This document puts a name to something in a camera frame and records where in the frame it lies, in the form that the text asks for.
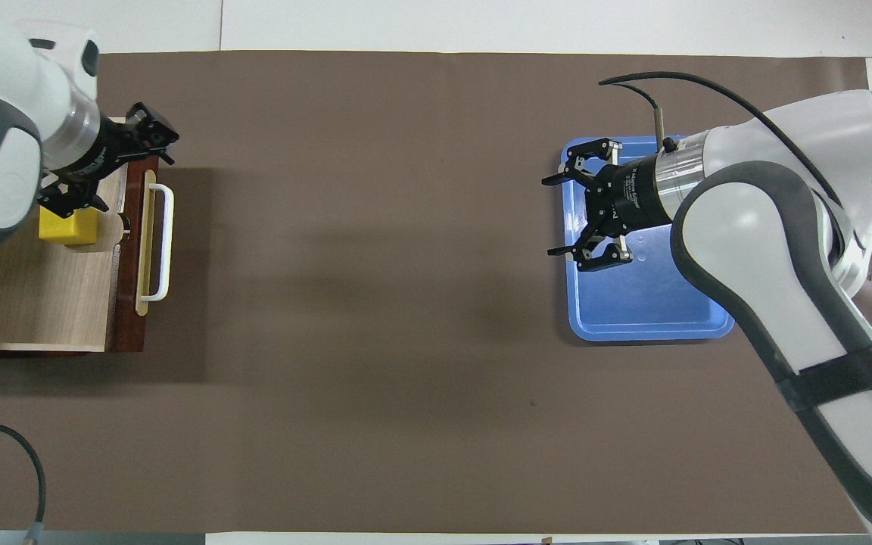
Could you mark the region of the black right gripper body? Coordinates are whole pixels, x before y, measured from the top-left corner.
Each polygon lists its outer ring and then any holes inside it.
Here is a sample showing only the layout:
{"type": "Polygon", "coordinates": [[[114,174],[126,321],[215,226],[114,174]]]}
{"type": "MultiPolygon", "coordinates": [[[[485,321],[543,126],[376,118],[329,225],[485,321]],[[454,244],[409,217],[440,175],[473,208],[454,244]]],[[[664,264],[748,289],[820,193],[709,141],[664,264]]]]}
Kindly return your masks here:
{"type": "Polygon", "coordinates": [[[605,165],[591,189],[591,223],[603,237],[620,237],[672,222],[659,197],[657,156],[605,165]]]}

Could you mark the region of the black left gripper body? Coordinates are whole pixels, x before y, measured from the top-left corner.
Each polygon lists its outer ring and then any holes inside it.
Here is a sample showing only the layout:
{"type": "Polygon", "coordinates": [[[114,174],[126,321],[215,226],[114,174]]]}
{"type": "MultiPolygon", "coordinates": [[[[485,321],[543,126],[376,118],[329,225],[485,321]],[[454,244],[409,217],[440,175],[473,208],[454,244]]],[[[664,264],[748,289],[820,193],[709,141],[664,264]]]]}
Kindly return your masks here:
{"type": "Polygon", "coordinates": [[[101,117],[99,131],[71,159],[51,159],[51,174],[77,190],[95,190],[125,164],[148,157],[148,117],[128,115],[122,122],[101,117]]]}

